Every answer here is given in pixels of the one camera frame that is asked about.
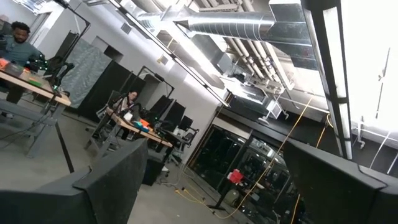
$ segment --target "green object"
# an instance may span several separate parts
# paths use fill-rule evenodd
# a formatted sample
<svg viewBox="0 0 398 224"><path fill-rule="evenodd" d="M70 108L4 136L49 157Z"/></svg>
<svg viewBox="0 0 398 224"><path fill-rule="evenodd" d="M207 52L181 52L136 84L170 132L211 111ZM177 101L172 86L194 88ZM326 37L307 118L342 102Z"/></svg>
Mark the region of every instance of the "green object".
<svg viewBox="0 0 398 224"><path fill-rule="evenodd" d="M31 80L31 79L30 79L28 82L29 82L30 84L35 85L35 86L38 86L38 87L42 86L42 84L41 84L40 82L36 81L36 80Z"/></svg>

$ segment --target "hair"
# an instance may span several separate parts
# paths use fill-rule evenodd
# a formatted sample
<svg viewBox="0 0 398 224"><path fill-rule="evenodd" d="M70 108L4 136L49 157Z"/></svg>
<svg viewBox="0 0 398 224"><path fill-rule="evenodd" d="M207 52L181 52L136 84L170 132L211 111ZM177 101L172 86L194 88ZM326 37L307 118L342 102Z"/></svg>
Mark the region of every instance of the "hair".
<svg viewBox="0 0 398 224"><path fill-rule="evenodd" d="M17 22L17 21L15 21L15 22L13 22L13 23L11 24L11 28L12 28L13 30L15 30L15 29L21 29L21 30L26 31L28 34L30 33L30 28L29 28L29 26L26 25L26 24L23 23L23 22Z"/></svg>

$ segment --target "light fixture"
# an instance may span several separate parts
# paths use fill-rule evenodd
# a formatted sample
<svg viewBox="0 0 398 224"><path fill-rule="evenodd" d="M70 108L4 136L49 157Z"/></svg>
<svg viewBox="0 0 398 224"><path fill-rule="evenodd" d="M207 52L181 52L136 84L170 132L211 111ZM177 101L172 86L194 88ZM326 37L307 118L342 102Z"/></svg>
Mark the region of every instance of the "light fixture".
<svg viewBox="0 0 398 224"><path fill-rule="evenodd" d="M340 156L352 159L341 2L302 0L302 6Z"/></svg>
<svg viewBox="0 0 398 224"><path fill-rule="evenodd" d="M149 32L143 25L141 25L136 18L134 18L125 8L121 7L115 0L109 0L112 5L118 8L126 17L134 23L141 31L143 31L156 45L158 45L166 54L168 54L177 64L179 64L185 71L194 77L202 86L204 86L220 103L224 106L229 107L229 104L218 96L208 85L197 75L192 69L188 68L183 61L181 61L176 55L174 55L159 39L157 39L151 32Z"/></svg>
<svg viewBox="0 0 398 224"><path fill-rule="evenodd" d="M49 2L50 0L13 0L14 2L24 6L35 15L37 15L40 10L43 8L44 4Z"/></svg>
<svg viewBox="0 0 398 224"><path fill-rule="evenodd" d="M120 4L118 2L116 2L115 0L109 0L110 3L112 3L112 5L114 5L116 8L120 8Z"/></svg>

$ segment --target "desk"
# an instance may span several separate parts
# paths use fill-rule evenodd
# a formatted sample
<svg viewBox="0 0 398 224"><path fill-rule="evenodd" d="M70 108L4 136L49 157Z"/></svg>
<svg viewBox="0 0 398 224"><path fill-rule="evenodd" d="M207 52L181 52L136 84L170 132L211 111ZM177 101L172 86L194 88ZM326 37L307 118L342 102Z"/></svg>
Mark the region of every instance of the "desk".
<svg viewBox="0 0 398 224"><path fill-rule="evenodd" d="M116 125L113 127L112 131L109 133L108 137L105 139L104 142L102 142L102 143L97 142L97 140L93 137L94 133L99 131L106 123L108 123L110 118L116 123ZM105 152L108 150L108 148L110 147L110 145L113 142L122 141L122 140L117 139L117 134L121 128L127 128L128 130L138 133L138 134L144 136L145 138L148 138L148 139L151 139L151 140L154 140L154 141L157 141L157 142L163 144L164 148L163 148L162 152L164 152L168 147L173 147L173 145L171 143L169 143L166 140L163 140L161 137L159 137L153 131L145 133L145 132L135 128L131 123L124 121L120 116L113 113L112 109L107 108L106 115L104 116L104 118L101 119L101 121L97 125L97 128L94 130L93 134L91 135L90 139L88 140L88 142L85 146L85 149L88 149L94 143L98 150L97 158L103 157Z"/></svg>
<svg viewBox="0 0 398 224"><path fill-rule="evenodd" d="M19 85L34 93L42 95L48 99L52 99L54 96L50 83L36 74L24 71L22 74L18 76L13 76L0 70L0 78L10 83ZM28 83L30 78L34 78L37 82L41 84L41 86L38 87ZM63 93L61 94L61 97L56 96L53 100L57 102L57 105L51 115L45 114L47 112L46 107L48 107L49 104L51 103L50 101L47 102L46 106L43 108L41 112L36 112L19 105L15 105L14 103L10 103L6 100L0 100L1 111L27 118L33 121L34 123L39 123L42 126L38 132L32 133L34 137L34 142L29 148L27 157L32 158L37 155L40 145L43 143L47 135L50 133L51 128L55 125L55 123L57 123L59 117L62 114L62 111L65 109L66 106L70 106L71 104L69 98ZM0 126L7 129L15 129L12 126L4 123L2 123Z"/></svg>

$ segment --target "red object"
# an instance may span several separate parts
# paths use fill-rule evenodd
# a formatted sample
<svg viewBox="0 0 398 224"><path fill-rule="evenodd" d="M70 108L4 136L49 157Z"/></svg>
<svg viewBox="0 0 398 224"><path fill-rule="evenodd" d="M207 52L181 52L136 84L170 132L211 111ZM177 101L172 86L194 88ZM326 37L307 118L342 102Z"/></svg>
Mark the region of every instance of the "red object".
<svg viewBox="0 0 398 224"><path fill-rule="evenodd" d="M240 181L242 181L243 179L243 175L240 173L240 171L238 171L237 169L233 170L232 173L230 173L228 179L234 183L234 184L238 184L240 183Z"/></svg>
<svg viewBox="0 0 398 224"><path fill-rule="evenodd" d="M149 125L148 121L143 120L143 119L140 119L139 122L141 122L141 124L142 124L144 127L148 128L148 125Z"/></svg>

